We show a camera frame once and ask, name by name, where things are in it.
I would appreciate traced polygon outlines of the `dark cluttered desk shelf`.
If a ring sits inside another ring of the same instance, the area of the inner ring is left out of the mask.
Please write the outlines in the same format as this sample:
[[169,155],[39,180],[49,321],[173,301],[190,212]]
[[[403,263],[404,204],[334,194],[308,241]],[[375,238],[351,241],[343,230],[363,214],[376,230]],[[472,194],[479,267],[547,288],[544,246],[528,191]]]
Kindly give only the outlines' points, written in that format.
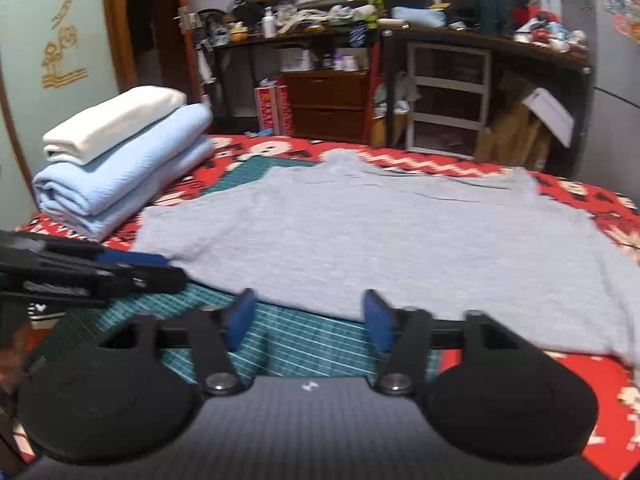
[[234,15],[247,22],[250,30],[240,40],[222,45],[206,40],[204,55],[220,84],[227,81],[222,66],[227,54],[240,52],[249,66],[255,66],[260,48],[291,53],[296,58],[296,70],[276,70],[272,80],[288,72],[363,70],[369,73],[371,121],[369,140],[360,144],[407,150],[409,100],[414,95],[407,75],[408,43],[485,49],[491,55],[486,127],[498,107],[499,80],[506,70],[512,70],[533,84],[534,91],[524,104],[552,133],[542,171],[562,177],[573,172],[586,120],[591,68],[585,57],[567,44],[553,47],[544,32],[518,41],[482,30],[453,29],[448,6],[435,6],[430,0],[372,0],[368,8],[350,10],[346,18],[332,11],[306,9],[293,16],[276,36],[266,37],[257,25],[268,4],[278,1],[239,0]]

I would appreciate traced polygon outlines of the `green cutting mat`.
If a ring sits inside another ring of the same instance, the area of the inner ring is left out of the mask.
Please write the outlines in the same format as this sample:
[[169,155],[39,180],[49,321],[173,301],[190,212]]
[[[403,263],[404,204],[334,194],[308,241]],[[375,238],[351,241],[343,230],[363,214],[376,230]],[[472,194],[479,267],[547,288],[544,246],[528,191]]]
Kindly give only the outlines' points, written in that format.
[[[214,198],[239,195],[244,188],[251,190],[272,176],[292,177],[315,166],[313,162],[301,160],[255,157],[231,170],[195,201],[209,203]],[[170,318],[206,304],[224,307],[231,299],[223,288],[191,284],[174,296],[147,294],[117,300],[113,307],[103,311],[70,312],[44,337],[35,351],[32,366],[53,363],[135,313],[149,310],[160,318]],[[241,349],[231,359],[245,380],[257,375],[364,375],[371,378],[381,362],[361,323],[264,302],[256,306],[255,321]]]

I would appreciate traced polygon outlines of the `red white box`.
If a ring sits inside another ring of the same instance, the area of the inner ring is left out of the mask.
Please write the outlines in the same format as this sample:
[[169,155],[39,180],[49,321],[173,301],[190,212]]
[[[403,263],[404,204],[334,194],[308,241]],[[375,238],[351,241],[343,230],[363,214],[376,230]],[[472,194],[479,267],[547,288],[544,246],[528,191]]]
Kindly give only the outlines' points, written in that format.
[[265,79],[254,89],[259,130],[274,136],[292,136],[293,116],[283,77]]

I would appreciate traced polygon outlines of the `cardboard boxes stack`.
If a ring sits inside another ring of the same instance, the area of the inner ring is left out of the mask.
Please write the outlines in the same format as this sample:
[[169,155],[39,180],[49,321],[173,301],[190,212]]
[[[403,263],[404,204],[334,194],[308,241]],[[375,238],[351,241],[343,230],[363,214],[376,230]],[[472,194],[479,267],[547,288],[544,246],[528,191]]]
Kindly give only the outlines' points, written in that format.
[[542,171],[552,144],[552,133],[524,104],[533,84],[506,70],[498,83],[498,107],[490,124],[478,135],[474,160]]

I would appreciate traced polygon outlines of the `grey refrigerator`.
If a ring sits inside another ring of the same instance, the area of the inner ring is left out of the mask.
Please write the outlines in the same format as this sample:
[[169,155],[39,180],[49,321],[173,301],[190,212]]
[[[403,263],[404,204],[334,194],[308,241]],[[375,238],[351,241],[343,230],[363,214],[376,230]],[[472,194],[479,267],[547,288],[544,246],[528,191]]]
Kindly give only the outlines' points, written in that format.
[[639,44],[620,0],[561,0],[563,21],[587,36],[592,65],[588,130],[577,177],[639,200]]

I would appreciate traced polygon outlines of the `folded white cloth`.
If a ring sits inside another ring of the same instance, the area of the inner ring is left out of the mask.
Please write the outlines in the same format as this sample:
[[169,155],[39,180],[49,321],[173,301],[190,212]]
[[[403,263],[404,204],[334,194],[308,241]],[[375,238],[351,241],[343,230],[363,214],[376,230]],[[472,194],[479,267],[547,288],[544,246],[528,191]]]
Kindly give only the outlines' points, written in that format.
[[137,86],[75,114],[42,137],[48,162],[85,166],[186,104],[182,91]]

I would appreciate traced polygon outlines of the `dark wooden drawer chest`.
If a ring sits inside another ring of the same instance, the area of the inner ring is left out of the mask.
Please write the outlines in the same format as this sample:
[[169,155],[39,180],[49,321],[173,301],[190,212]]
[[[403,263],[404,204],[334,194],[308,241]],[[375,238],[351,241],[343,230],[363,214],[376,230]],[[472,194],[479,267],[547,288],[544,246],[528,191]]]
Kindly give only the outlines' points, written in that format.
[[283,73],[292,136],[366,143],[371,119],[369,73],[308,70]]

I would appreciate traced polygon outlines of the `folded light blue blanket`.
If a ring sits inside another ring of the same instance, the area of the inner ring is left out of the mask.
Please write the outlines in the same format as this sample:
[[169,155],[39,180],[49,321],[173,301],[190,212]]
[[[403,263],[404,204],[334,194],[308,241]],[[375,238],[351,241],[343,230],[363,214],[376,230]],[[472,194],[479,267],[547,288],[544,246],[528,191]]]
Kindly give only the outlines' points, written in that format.
[[42,214],[100,242],[166,186],[212,156],[204,104],[178,108],[86,166],[55,162],[34,177]]

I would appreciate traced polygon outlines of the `white drawer unit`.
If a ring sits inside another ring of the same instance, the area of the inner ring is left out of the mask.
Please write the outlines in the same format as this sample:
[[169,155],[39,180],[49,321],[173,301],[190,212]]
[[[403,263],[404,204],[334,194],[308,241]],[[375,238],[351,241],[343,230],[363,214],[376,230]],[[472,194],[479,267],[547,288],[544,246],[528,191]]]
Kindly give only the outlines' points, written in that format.
[[409,100],[406,149],[471,159],[488,117],[490,52],[411,41],[407,75],[414,95]]

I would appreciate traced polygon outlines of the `grey knit sweater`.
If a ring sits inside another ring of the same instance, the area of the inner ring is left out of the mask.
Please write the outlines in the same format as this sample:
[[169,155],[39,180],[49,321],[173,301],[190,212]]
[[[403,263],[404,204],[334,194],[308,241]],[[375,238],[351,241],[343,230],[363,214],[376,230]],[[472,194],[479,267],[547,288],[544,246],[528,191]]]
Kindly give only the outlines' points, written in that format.
[[336,150],[206,203],[143,211],[136,252],[194,281],[273,304],[360,320],[374,289],[438,318],[488,313],[549,350],[639,361],[639,268],[618,285],[556,278],[579,219],[551,212],[526,171],[450,178],[384,170]]

